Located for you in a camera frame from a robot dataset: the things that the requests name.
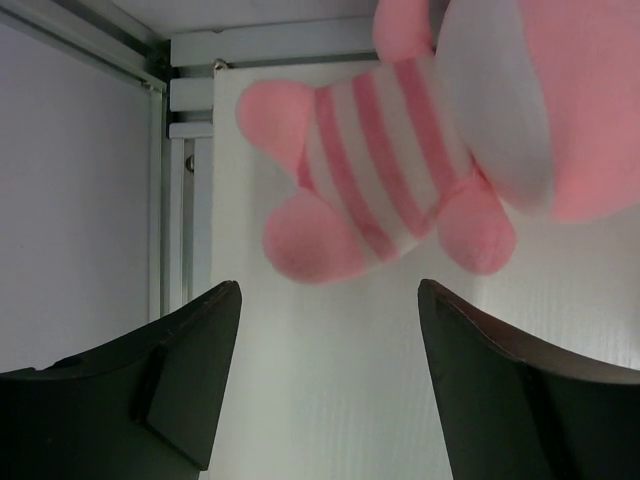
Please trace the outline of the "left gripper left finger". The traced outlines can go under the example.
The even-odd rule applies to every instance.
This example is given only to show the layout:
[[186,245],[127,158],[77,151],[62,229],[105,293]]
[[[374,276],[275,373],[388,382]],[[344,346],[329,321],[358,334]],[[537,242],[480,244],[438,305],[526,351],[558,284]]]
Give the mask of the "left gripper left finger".
[[178,310],[38,370],[1,376],[5,479],[196,479],[209,468],[242,294]]

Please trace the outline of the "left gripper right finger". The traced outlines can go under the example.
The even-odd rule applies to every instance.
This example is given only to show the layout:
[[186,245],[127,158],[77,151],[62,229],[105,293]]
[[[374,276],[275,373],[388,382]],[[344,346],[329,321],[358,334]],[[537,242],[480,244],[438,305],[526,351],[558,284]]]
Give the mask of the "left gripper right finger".
[[638,478],[638,371],[539,339],[434,280],[418,308],[454,478]]

